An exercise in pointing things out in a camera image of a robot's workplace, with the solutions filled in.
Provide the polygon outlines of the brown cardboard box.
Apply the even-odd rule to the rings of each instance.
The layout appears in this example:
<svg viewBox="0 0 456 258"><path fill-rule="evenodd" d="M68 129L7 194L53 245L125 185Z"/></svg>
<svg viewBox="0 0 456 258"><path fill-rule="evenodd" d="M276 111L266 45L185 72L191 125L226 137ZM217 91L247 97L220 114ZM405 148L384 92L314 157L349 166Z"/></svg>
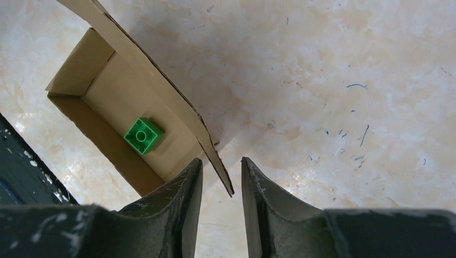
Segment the brown cardboard box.
<svg viewBox="0 0 456 258"><path fill-rule="evenodd" d="M193 105L98 1L62 1L90 27L47 87L48 98L141 196L206 155L229 195L234 189ZM140 155L124 135L144 117L165 135Z"/></svg>

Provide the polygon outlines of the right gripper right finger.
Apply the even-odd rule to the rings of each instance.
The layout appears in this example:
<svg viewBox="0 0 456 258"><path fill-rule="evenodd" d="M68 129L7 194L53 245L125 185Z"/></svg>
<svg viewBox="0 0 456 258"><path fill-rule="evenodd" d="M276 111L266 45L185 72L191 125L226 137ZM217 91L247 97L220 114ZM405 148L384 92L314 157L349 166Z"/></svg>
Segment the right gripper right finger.
<svg viewBox="0 0 456 258"><path fill-rule="evenodd" d="M318 209L248 157L241 184L249 257L455 257L455 214L433 209Z"/></svg>

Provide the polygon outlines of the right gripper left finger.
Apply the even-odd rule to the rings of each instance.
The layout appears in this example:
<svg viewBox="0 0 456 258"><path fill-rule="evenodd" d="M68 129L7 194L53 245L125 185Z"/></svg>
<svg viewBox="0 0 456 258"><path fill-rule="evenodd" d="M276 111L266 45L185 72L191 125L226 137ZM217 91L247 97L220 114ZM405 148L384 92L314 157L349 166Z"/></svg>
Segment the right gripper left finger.
<svg viewBox="0 0 456 258"><path fill-rule="evenodd" d="M194 257L203 163L110 211L98 205L1 206L1 257Z"/></svg>

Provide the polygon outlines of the small green block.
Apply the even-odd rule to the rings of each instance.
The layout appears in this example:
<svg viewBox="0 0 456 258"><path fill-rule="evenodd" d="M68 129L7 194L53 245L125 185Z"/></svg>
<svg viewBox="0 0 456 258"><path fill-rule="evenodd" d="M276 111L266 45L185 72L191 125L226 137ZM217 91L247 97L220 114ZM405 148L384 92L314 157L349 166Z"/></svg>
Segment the small green block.
<svg viewBox="0 0 456 258"><path fill-rule="evenodd" d="M164 135L164 131L150 119L139 117L124 135L124 140L140 155L145 155L160 143Z"/></svg>

